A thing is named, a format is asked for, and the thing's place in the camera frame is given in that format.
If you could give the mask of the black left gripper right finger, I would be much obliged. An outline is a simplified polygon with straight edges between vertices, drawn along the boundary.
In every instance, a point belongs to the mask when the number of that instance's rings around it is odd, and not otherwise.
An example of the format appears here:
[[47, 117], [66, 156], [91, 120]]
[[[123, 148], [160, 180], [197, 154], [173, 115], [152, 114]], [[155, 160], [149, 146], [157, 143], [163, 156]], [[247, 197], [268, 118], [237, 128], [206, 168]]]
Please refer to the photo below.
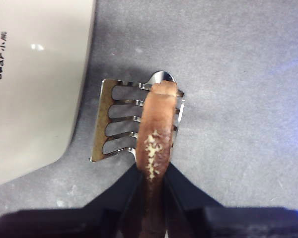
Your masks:
[[225, 207], [173, 164], [164, 176], [164, 211], [171, 238], [298, 238], [298, 210]]

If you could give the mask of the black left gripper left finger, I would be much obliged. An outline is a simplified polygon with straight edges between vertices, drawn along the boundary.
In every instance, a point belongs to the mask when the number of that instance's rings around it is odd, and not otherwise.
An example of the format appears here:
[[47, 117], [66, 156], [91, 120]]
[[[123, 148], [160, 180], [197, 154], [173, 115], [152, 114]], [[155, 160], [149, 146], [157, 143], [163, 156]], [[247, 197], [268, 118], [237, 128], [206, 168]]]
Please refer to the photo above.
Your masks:
[[20, 210], [0, 217], [0, 238], [113, 238], [142, 174], [132, 165], [81, 208]]

